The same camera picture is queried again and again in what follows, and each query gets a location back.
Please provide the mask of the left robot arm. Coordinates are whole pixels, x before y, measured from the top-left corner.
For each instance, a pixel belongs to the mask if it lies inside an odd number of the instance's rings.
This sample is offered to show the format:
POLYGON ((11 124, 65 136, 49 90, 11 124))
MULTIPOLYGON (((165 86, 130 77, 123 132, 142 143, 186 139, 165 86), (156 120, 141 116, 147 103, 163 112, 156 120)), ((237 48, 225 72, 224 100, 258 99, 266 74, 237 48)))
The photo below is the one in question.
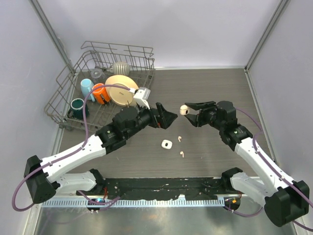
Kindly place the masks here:
POLYGON ((74 175, 71 182, 68 172, 92 159, 108 155, 126 145, 126 141, 147 126, 167 129, 178 117, 166 111, 161 103, 156 108, 122 108, 112 122, 103 126, 82 143, 69 148, 60 154, 39 159, 34 155, 27 159, 24 177, 34 204, 51 199, 59 190, 74 186, 75 190, 89 191, 100 195, 104 189, 104 181, 100 173, 94 169, 87 172, 91 177, 74 175))

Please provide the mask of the beige plate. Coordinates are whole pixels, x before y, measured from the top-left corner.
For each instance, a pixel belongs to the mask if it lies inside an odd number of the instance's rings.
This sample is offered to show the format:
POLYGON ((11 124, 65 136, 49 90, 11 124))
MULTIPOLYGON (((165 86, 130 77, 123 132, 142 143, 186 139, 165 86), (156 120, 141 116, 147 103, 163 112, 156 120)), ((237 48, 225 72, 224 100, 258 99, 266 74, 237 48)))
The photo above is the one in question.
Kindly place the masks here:
MULTIPOLYGON (((105 85, 118 85, 126 88, 138 89, 138 85, 129 77, 124 75, 113 75, 110 76, 105 85)), ((133 99, 134 94, 127 91, 126 89, 116 87, 106 87, 106 91, 110 96, 111 100, 120 106, 135 106, 136 102, 133 99)))

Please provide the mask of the white earbud charging case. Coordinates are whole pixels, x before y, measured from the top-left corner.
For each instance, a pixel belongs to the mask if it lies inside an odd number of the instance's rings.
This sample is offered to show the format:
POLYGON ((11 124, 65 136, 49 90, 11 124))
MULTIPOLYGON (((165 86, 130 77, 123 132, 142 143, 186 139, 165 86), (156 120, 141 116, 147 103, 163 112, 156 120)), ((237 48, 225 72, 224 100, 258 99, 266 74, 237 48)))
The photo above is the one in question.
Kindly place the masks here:
POLYGON ((161 147, 167 150, 171 149, 172 146, 173 146, 173 143, 169 140, 163 140, 161 143, 161 147))

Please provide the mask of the light blue mug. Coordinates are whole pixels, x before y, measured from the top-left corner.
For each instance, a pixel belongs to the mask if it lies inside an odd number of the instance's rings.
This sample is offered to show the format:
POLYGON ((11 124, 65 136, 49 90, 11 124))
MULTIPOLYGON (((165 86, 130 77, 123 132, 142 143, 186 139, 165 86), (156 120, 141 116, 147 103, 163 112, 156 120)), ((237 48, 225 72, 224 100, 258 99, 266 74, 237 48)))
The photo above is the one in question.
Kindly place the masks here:
POLYGON ((88 95, 89 92, 92 90, 93 86, 94 86, 94 83, 88 78, 83 79, 80 83, 83 96, 86 97, 87 100, 91 100, 92 102, 95 102, 95 98, 93 94, 91 93, 90 95, 88 95))

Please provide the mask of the striped ceramic cup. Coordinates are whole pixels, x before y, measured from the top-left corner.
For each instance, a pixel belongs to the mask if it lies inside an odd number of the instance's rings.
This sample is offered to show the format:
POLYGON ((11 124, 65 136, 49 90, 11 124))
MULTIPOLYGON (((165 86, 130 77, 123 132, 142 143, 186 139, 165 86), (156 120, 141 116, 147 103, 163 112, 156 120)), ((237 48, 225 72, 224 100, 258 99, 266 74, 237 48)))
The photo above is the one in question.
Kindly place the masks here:
POLYGON ((109 67, 109 72, 114 75, 128 76, 130 73, 130 65, 127 62, 116 62, 109 67))

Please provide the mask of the clear glass cup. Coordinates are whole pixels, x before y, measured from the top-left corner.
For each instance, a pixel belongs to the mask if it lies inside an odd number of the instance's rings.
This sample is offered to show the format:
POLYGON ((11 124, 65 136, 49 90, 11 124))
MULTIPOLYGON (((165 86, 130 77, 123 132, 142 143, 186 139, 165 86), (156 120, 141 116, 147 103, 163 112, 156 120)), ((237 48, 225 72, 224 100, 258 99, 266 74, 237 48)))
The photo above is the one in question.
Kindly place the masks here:
POLYGON ((102 76, 102 70, 95 68, 90 72, 90 74, 92 78, 99 79, 102 76))

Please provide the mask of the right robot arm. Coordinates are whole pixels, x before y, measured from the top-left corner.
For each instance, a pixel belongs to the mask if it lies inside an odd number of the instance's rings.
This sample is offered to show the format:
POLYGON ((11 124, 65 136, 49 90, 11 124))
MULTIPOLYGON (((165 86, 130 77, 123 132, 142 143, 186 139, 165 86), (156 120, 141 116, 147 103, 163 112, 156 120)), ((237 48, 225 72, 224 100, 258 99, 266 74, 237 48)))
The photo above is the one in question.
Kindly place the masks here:
POLYGON ((259 181, 239 168, 222 173, 221 188, 235 190, 250 197, 264 209, 268 219, 281 227, 306 215, 313 205, 310 188, 304 181, 295 181, 285 173, 259 146, 256 136, 238 123, 237 108, 230 101, 185 103, 180 107, 195 127, 210 125, 219 131, 221 140, 242 157, 257 173, 259 181))

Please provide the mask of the orange mug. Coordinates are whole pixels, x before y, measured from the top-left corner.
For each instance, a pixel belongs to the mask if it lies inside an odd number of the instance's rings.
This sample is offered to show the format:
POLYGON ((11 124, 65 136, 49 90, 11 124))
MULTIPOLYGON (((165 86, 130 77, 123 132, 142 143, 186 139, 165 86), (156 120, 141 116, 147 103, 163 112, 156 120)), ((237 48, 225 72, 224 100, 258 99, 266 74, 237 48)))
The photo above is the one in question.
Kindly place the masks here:
POLYGON ((92 90, 92 94, 99 104, 106 105, 109 103, 111 98, 108 95, 103 83, 95 84, 92 90))

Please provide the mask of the pink earbud case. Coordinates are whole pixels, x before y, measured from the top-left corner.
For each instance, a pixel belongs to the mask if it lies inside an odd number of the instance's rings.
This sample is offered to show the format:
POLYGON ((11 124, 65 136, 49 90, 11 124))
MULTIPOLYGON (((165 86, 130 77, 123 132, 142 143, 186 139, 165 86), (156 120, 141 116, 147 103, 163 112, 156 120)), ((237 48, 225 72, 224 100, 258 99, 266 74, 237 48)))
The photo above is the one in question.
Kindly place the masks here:
POLYGON ((190 113, 190 107, 188 107, 187 105, 181 105, 180 107, 180 110, 179 110, 179 113, 182 115, 182 116, 185 116, 187 114, 190 113))

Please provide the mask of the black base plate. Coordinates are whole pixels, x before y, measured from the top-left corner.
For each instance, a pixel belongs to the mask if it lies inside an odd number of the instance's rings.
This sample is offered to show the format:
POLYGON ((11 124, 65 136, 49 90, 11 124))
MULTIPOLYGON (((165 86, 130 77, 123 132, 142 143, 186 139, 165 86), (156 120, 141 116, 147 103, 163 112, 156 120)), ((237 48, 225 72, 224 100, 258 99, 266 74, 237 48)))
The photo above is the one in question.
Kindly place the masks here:
POLYGON ((184 195, 186 200, 216 199, 218 195, 243 193, 231 189, 221 178, 107 178, 97 191, 84 191, 87 196, 120 197, 122 200, 177 200, 184 195))

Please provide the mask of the dark green mug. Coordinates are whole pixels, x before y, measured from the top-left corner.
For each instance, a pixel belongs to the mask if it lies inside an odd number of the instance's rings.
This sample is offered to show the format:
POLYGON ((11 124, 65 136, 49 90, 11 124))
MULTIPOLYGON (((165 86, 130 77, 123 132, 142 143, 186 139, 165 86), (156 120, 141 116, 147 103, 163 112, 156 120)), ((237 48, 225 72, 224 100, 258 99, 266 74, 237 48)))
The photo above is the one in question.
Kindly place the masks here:
POLYGON ((70 103, 70 110, 67 115, 69 118, 76 118, 79 120, 83 120, 83 105, 84 100, 81 98, 73 99, 70 103))

